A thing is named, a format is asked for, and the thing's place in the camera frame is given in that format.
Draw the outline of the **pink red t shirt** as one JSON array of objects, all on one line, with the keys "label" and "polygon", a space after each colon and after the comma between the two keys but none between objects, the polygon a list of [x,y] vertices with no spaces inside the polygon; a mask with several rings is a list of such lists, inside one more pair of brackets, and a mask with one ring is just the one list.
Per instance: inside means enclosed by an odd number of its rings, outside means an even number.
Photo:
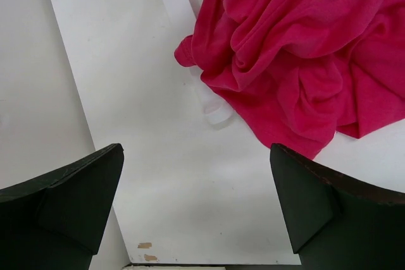
[{"label": "pink red t shirt", "polygon": [[267,147],[314,158],[404,118],[404,0],[203,0],[174,56]]}]

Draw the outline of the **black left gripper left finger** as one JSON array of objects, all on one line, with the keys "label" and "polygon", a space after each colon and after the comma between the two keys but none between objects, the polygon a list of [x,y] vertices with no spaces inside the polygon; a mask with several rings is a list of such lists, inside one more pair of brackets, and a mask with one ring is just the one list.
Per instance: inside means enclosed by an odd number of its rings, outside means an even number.
[{"label": "black left gripper left finger", "polygon": [[1,190],[1,269],[88,269],[123,169],[121,144]]}]

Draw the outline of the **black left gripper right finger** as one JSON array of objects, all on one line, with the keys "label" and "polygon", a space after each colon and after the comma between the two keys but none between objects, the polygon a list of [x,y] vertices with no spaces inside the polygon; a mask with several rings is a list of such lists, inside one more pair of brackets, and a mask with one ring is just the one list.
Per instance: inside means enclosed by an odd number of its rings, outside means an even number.
[{"label": "black left gripper right finger", "polygon": [[304,269],[404,269],[404,194],[273,144],[270,165]]}]

